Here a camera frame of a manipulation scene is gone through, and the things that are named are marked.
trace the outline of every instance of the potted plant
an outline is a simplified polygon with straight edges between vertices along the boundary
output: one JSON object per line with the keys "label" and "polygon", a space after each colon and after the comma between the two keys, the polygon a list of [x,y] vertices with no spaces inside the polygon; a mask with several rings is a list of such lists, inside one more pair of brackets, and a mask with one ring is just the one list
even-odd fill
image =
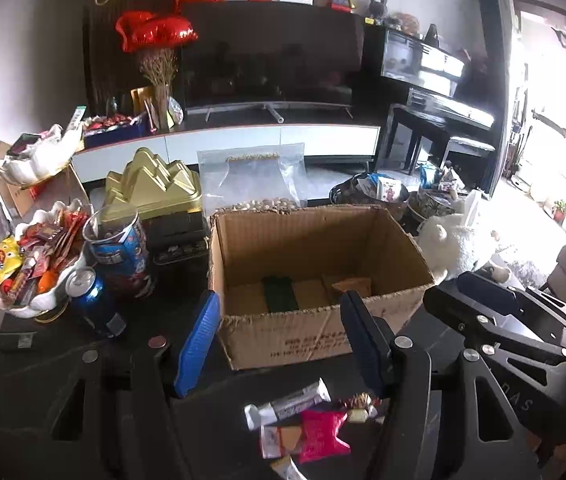
{"label": "potted plant", "polygon": [[561,223],[566,217],[566,202],[565,200],[557,200],[554,202],[554,221]]}

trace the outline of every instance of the blue soda can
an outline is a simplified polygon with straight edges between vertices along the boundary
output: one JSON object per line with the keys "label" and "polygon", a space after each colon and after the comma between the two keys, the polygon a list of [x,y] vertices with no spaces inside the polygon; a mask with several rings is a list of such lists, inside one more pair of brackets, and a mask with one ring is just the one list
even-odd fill
{"label": "blue soda can", "polygon": [[65,291],[72,308],[78,310],[97,333],[106,337],[123,333],[127,323],[116,311],[112,297],[93,267],[74,270],[67,277]]}
{"label": "blue soda can", "polygon": [[142,298],[152,293],[145,232],[133,205],[105,206],[85,222],[83,237],[112,294]]}

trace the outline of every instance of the screw head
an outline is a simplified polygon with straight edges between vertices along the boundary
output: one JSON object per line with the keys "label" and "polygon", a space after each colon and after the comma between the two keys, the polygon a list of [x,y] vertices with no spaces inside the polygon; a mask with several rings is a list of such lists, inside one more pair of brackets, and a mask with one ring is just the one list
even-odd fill
{"label": "screw head", "polygon": [[463,350],[463,357],[471,363],[475,363],[480,358],[479,353],[473,348],[466,348]]}
{"label": "screw head", "polygon": [[98,352],[96,350],[87,350],[82,356],[84,363],[93,363],[96,359],[98,359]]}
{"label": "screw head", "polygon": [[399,335],[395,340],[394,340],[394,344],[398,347],[398,348],[412,348],[412,340],[404,335]]}
{"label": "screw head", "polygon": [[166,344],[167,339],[165,339],[162,335],[155,335],[147,342],[147,346],[154,348],[155,350],[163,348]]}

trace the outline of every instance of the golden mountain-shaped box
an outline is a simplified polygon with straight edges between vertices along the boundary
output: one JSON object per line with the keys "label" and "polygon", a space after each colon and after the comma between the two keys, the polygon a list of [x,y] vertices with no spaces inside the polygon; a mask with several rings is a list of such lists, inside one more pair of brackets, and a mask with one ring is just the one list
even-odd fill
{"label": "golden mountain-shaped box", "polygon": [[105,205],[130,203],[141,220],[178,212],[201,211],[198,173],[180,160],[167,165],[159,155],[138,148],[123,174],[110,171],[105,182]]}

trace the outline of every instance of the white plush toy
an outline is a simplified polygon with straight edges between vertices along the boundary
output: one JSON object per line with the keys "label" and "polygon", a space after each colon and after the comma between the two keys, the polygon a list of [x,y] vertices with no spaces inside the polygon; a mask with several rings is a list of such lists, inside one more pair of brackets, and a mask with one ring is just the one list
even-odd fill
{"label": "white plush toy", "polygon": [[479,202],[480,192],[473,191],[465,200],[462,214],[432,216],[419,227],[418,246],[437,285],[483,266],[496,282],[509,279],[511,271],[490,260],[498,233],[478,221]]}

